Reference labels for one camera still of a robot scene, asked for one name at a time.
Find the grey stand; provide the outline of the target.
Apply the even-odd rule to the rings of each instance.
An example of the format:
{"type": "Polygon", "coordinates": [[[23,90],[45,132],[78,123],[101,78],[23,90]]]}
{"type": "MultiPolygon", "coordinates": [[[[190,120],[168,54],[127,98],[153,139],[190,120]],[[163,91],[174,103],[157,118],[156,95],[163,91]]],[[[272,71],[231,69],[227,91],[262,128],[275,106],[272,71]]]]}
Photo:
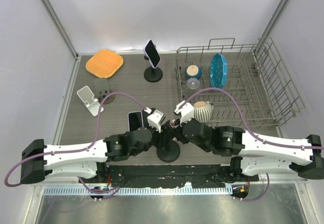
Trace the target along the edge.
{"type": "Polygon", "coordinates": [[[107,78],[96,78],[94,80],[94,86],[95,97],[99,101],[99,103],[101,103],[108,94],[112,93],[107,78]]]}

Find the black round base stand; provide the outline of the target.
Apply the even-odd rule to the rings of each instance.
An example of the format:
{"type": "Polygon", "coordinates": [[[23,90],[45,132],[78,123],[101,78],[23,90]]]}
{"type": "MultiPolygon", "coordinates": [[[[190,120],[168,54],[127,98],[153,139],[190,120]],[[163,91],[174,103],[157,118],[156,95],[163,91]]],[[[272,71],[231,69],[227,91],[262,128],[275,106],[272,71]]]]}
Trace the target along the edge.
{"type": "Polygon", "coordinates": [[[180,146],[176,142],[177,138],[172,134],[162,133],[156,137],[154,143],[158,158],[166,163],[177,160],[180,156],[180,146]]]}

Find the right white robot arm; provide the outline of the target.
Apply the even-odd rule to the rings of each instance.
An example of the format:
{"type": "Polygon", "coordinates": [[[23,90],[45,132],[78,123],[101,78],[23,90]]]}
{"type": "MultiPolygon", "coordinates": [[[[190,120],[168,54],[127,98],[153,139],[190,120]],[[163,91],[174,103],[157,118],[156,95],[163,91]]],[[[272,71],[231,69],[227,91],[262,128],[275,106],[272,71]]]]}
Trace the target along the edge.
{"type": "Polygon", "coordinates": [[[194,119],[170,127],[183,144],[193,143],[203,151],[230,158],[229,176],[240,181],[262,173],[293,173],[308,180],[323,179],[323,146],[320,136],[285,139],[231,127],[209,127],[194,119]]]}

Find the lavender case phone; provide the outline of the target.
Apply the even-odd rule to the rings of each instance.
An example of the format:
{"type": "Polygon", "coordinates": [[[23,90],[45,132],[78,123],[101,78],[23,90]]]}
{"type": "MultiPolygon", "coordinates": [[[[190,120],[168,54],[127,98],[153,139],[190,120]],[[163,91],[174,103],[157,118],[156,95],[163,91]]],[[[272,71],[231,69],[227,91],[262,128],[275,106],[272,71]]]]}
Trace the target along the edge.
{"type": "Polygon", "coordinates": [[[128,129],[129,132],[135,131],[140,127],[143,127],[143,114],[141,111],[128,113],[128,129]]]}

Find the pink case phone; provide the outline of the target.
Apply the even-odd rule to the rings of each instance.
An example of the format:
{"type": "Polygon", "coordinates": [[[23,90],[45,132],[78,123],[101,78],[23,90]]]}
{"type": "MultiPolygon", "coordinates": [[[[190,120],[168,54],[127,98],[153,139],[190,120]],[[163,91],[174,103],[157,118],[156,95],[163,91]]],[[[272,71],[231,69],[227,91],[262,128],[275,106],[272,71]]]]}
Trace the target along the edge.
{"type": "Polygon", "coordinates": [[[176,124],[176,120],[175,119],[173,119],[173,120],[170,121],[170,126],[172,128],[176,128],[177,127],[177,124],[176,124]]]}

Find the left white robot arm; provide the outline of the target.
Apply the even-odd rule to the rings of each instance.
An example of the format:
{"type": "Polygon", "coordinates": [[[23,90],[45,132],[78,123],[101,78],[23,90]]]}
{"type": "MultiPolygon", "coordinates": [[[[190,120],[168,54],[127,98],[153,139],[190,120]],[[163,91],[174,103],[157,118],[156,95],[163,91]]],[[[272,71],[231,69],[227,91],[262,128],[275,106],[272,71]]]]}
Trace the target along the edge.
{"type": "Polygon", "coordinates": [[[104,163],[126,161],[151,146],[160,146],[166,139],[164,134],[163,129],[140,127],[95,143],[58,146],[34,140],[22,152],[20,183],[36,184],[54,176],[92,178],[102,183],[108,176],[104,163]]]}

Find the black phone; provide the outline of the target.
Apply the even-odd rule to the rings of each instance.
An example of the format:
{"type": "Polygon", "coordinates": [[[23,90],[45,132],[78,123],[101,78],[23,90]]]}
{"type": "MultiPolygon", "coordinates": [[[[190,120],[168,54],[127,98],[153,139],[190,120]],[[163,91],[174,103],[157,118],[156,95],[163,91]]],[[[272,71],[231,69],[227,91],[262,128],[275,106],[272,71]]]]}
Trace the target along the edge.
{"type": "Polygon", "coordinates": [[[145,110],[142,110],[142,116],[143,116],[143,126],[145,128],[149,128],[149,124],[147,121],[147,117],[149,116],[149,113],[147,113],[145,110]]]}

